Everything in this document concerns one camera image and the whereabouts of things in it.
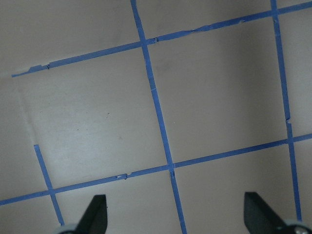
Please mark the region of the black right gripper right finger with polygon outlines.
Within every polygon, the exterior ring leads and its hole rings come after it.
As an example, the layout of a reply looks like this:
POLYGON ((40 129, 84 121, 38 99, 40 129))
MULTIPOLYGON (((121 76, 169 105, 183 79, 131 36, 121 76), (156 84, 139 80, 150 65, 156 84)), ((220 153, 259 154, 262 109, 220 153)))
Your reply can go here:
POLYGON ((256 192, 244 194, 244 224, 250 234, 279 234, 287 226, 256 192))

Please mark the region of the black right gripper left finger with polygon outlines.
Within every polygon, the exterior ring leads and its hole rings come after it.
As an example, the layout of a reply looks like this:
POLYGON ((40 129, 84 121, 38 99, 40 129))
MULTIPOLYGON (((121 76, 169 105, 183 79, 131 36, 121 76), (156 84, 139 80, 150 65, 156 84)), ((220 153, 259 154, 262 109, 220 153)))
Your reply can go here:
POLYGON ((77 234, 105 234, 108 227, 106 195, 95 195, 76 226, 77 234))

